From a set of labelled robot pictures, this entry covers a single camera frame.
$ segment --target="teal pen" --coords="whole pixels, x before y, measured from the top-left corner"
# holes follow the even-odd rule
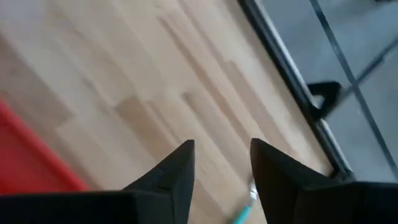
[[[257,200],[257,189],[255,184],[251,184],[250,188],[250,203],[245,206],[242,212],[238,215],[238,217],[234,220],[233,224],[243,224],[244,221],[248,218],[251,208],[254,205],[254,202]]]

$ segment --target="black metal frame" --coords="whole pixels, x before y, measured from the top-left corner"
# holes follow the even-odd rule
[[[292,68],[291,64],[289,63],[288,59],[283,53],[283,50],[279,46],[277,39],[273,35],[271,28],[269,27],[265,18],[262,16],[261,11],[258,8],[258,5],[256,4],[255,0],[238,0],[238,1],[247,19],[249,20],[254,30],[256,31],[257,35],[259,36],[260,41],[262,42],[263,46],[267,50],[271,59],[275,63],[279,73],[284,79],[291,94],[295,98],[298,106],[300,107],[305,119],[310,125],[316,138],[320,142],[321,147],[323,148],[327,158],[329,159],[335,170],[335,174],[341,172],[347,173],[347,170],[349,170],[347,164],[345,163],[345,161],[340,155],[340,152],[334,145],[332,138],[328,134],[328,131],[326,130],[324,125],[318,120],[319,117],[323,118],[327,114],[321,114],[320,116],[317,117],[313,116],[312,102],[310,98],[307,96],[305,90],[303,89],[303,86],[299,78],[297,77],[298,74],[295,74],[294,69]],[[351,82],[351,86],[349,86],[345,91],[343,91],[340,94],[338,101],[334,103],[334,105],[331,108],[329,108],[326,111],[326,113],[329,113],[330,111],[335,109],[338,105],[344,102],[344,100],[347,99],[348,96],[354,94],[357,100],[359,101],[359,104],[361,105],[361,109],[373,133],[375,134],[375,137],[394,175],[398,179],[398,168],[396,166],[396,163],[394,162],[391,153],[387,148],[386,142],[383,139],[381,132],[369,110],[369,107],[367,106],[364,97],[359,89],[359,84],[365,81],[367,78],[369,78],[370,75],[373,74],[373,71],[375,71],[375,69],[377,69],[383,63],[386,55],[392,49],[398,46],[398,38],[396,38],[396,40],[390,43],[377,57],[374,58],[374,60],[372,60],[372,62],[364,69],[364,71],[361,72],[357,78],[355,78],[345,59],[345,56],[340,46],[337,43],[337,40],[333,32],[330,29],[330,26],[326,20],[324,13],[320,8],[318,1],[310,0],[310,2],[313,6],[315,13],[317,14],[317,17],[323,27],[323,30],[325,31],[326,36],[328,37],[328,40],[330,41],[333,50],[335,51],[336,56],[338,57],[341,66],[343,67],[343,70],[345,71],[346,76],[348,77],[348,80]]]

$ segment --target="red mat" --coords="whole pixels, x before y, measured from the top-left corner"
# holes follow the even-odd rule
[[[0,101],[0,194],[88,187]]]

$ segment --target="gray floor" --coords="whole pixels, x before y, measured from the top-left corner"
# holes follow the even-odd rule
[[[398,37],[398,2],[318,1],[355,76]],[[307,83],[350,85],[309,0],[263,2]],[[398,163],[398,54],[391,54],[360,89]],[[358,179],[397,181],[354,96],[326,121]]]

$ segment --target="red object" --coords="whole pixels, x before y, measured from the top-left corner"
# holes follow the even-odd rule
[[[0,194],[88,190],[0,101]]]

